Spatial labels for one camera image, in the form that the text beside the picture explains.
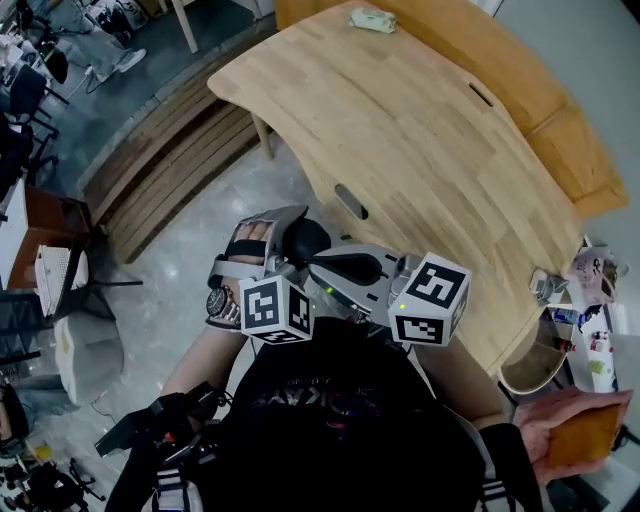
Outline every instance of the wooden bench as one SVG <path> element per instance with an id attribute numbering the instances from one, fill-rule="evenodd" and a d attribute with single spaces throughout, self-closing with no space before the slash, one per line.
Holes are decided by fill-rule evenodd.
<path id="1" fill-rule="evenodd" d="M 218 68 L 269 35 L 251 37 L 188 80 L 88 182 L 84 196 L 92 220 L 105 227 L 117 262 L 135 260 L 189 200 L 258 140 L 269 156 L 260 121 L 206 85 Z"/>

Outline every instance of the table leg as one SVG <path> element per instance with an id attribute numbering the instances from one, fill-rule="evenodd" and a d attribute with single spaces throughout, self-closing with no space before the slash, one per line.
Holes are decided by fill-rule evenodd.
<path id="1" fill-rule="evenodd" d="M 196 43 L 195 37 L 193 37 L 191 25 L 189 25 L 189 18 L 187 18 L 187 13 L 184 12 L 184 4 L 182 3 L 182 0 L 173 0 L 173 7 L 176 10 L 176 16 L 178 16 L 178 21 L 180 22 L 180 26 L 184 32 L 184 37 L 187 39 L 191 53 L 197 53 L 198 44 Z"/>
<path id="2" fill-rule="evenodd" d="M 267 154 L 267 158 L 269 160 L 273 160 L 273 151 L 271 150 L 271 145 L 269 144 L 269 133 L 267 132 L 267 123 L 265 123 L 253 112 L 251 112 L 251 117 L 253 118 L 253 124 L 256 125 L 256 130 L 258 131 L 258 137 L 260 137 L 260 144 L 262 145 L 262 149 Z"/>

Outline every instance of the black shirt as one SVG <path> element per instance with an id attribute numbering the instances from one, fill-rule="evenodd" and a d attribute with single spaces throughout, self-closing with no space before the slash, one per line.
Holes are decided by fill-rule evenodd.
<path id="1" fill-rule="evenodd" d="M 541 510 L 518 429 L 497 425 L 481 435 L 506 491 L 525 510 Z M 136 483 L 146 497 L 131 509 L 149 497 L 155 476 L 141 485 L 140 461 L 153 453 L 144 453 L 130 458 L 108 510 L 131 506 Z M 316 506 L 388 499 L 474 510 L 484 470 L 474 441 L 398 345 L 368 339 L 363 326 L 318 319 L 314 340 L 260 351 L 222 422 L 215 464 L 189 479 L 210 508 L 227 499 L 303 506 L 312 496 Z M 136 482 L 125 482 L 134 474 Z"/>

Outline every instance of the marble floor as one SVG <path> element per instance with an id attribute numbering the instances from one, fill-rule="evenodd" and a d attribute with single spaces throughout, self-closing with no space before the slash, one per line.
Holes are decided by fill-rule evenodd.
<path id="1" fill-rule="evenodd" d="M 110 289 L 106 294 L 117 318 L 125 365 L 122 378 L 95 403 L 100 413 L 117 421 L 157 398 L 165 379 L 204 327 L 206 280 L 213 258 L 224 252 L 240 219 L 279 206 L 307 204 L 308 217 L 319 221 L 334 243 L 340 243 L 339 230 L 323 217 L 295 156 L 275 134 L 272 144 L 273 161 L 255 147 L 188 204 L 132 265 L 106 272 L 110 276 L 98 276 L 112 280 L 135 276 L 144 281 L 144 286 Z M 311 293 L 320 301 L 320 315 L 345 314 L 314 283 L 308 283 L 307 288 L 312 288 Z M 32 372 L 56 372 L 53 341 L 43 337 L 40 344 L 45 354 L 33 363 Z M 251 345 L 245 345 L 231 374 L 231 393 L 253 357 Z M 112 425 L 111 418 L 86 406 L 42 421 L 30 443 L 48 443 L 63 466 L 75 457 L 98 480 L 99 492 L 108 494 L 126 456 L 101 460 L 93 445 Z M 92 510 L 103 509 L 94 498 L 87 499 Z"/>

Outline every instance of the pants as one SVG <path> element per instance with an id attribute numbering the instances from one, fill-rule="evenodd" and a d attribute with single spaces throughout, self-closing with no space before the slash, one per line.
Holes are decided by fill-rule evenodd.
<path id="1" fill-rule="evenodd" d="M 56 31 L 67 31 L 59 35 L 60 39 L 78 48 L 99 75 L 109 76 L 131 53 L 115 37 L 91 23 L 73 0 L 63 0 L 53 9 L 49 13 L 49 23 Z"/>
<path id="2" fill-rule="evenodd" d="M 24 409 L 29 430 L 45 416 L 62 416 L 78 409 L 69 400 L 59 375 L 29 377 L 12 387 Z"/>

